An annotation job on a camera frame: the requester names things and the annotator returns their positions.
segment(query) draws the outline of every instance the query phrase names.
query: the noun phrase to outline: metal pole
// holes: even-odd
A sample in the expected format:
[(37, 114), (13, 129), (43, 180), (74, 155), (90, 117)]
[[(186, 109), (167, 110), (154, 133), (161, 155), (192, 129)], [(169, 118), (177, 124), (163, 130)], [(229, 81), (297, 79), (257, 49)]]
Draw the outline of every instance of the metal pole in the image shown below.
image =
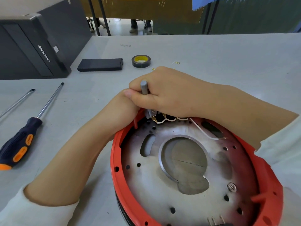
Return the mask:
[(31, 89), (28, 91), (23, 97), (21, 97), (19, 100), (17, 100), (12, 106), (10, 106), (7, 110), (5, 110), (3, 113), (0, 114), (0, 118), (3, 117), (5, 114), (7, 114), (10, 110), (12, 110), (17, 104), (19, 104), (21, 101), (23, 101), (29, 94), (33, 93), (36, 89)]
[(211, 7), (211, 2), (207, 5), (206, 15), (205, 15), (205, 20), (204, 20), (204, 24), (203, 24), (202, 34), (205, 34), (205, 29), (206, 29), (206, 25), (207, 25), (207, 21), (208, 21), (208, 16), (209, 16), (210, 7)]
[(109, 25), (108, 25), (108, 22), (107, 22), (106, 13), (104, 11), (102, 1), (98, 0), (98, 2), (99, 2), (99, 6), (100, 6), (100, 10), (101, 10), (102, 16), (103, 16), (104, 24), (106, 25), (107, 33), (110, 36), (111, 33), (110, 33), (110, 29), (109, 29)]
[(96, 21), (96, 16), (95, 16), (95, 12), (94, 12), (92, 1), (88, 0), (88, 2), (89, 2), (89, 5), (90, 5), (90, 10), (91, 10), (93, 21), (94, 21), (94, 24), (95, 24), (95, 27), (96, 27), (97, 35), (100, 36), (99, 28), (98, 28), (98, 24), (97, 24), (97, 21)]
[(211, 30), (211, 27), (212, 27), (212, 23), (214, 21), (214, 17), (215, 17), (218, 5), (219, 5), (219, 0), (216, 0), (215, 6), (214, 6), (214, 9), (213, 9), (213, 13), (212, 13), (212, 16), (211, 16), (211, 20), (210, 20), (210, 23), (209, 23), (207, 35), (210, 33), (210, 30)]
[(53, 99), (55, 98), (55, 96), (58, 94), (60, 88), (62, 88), (64, 85), (64, 83), (61, 83), (60, 86), (58, 87), (58, 89), (55, 91), (55, 93), (51, 96), (51, 98), (49, 99), (49, 101), (47, 102), (47, 104), (44, 106), (44, 108), (41, 110), (41, 112), (38, 114), (37, 118), (41, 118), (41, 116), (43, 115), (43, 113), (46, 111), (46, 109), (48, 108), (48, 106), (50, 105), (50, 103), (53, 101)]

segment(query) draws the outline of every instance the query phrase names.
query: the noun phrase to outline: red rim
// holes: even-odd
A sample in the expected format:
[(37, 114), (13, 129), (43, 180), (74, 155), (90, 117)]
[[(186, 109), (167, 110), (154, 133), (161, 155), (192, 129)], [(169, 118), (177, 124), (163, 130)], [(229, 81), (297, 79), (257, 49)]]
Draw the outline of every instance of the red rim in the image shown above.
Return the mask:
[[(138, 112), (130, 125), (115, 134), (111, 151), (111, 174), (118, 199), (133, 223), (136, 226), (160, 226), (136, 201), (122, 170), (120, 145), (129, 130), (132, 127), (137, 128), (137, 122), (142, 118), (144, 118), (143, 109)], [(283, 188), (265, 160), (254, 155), (254, 148), (238, 136), (234, 136), (246, 149), (259, 184), (259, 194), (251, 197), (254, 203), (260, 204), (259, 214), (253, 226), (277, 226), (280, 223), (283, 209)]]

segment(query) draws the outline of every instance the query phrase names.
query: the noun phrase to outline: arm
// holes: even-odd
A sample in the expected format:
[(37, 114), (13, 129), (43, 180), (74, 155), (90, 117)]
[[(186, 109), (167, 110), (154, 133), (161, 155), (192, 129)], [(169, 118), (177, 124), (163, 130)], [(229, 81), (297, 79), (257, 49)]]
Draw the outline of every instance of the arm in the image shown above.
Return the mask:
[(133, 121), (138, 109), (122, 92), (115, 96), (25, 188), (27, 199), (43, 206), (76, 203), (98, 155), (117, 131)]
[[(151, 94), (138, 92), (142, 80), (148, 82)], [(298, 117), (235, 87), (208, 83), (166, 67), (133, 80), (129, 87), (125, 95), (137, 106), (176, 117), (216, 121), (255, 149)]]

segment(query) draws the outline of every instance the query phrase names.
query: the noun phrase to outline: white sleeve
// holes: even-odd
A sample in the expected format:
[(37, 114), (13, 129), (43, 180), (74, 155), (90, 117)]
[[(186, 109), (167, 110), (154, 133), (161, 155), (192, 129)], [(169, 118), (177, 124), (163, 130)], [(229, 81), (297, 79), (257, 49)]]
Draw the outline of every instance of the white sleeve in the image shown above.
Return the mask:
[(301, 116), (261, 141), (255, 155), (271, 166), (282, 186), (301, 197)]
[(19, 190), (0, 212), (0, 226), (66, 226), (78, 204), (47, 207), (30, 202)]

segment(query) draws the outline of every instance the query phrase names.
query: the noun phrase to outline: metal plate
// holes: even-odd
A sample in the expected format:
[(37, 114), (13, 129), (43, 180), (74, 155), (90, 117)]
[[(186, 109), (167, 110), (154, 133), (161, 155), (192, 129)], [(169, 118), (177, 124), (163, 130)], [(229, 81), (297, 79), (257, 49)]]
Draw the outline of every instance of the metal plate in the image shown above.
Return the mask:
[[(193, 118), (199, 127), (202, 118)], [(258, 194), (252, 163), (239, 141), (224, 127), (223, 138), (191, 121), (143, 121), (122, 143), (122, 169), (139, 204), (161, 225), (222, 224), (248, 226), (256, 217), (250, 197)], [(150, 154), (140, 154), (155, 135)]]

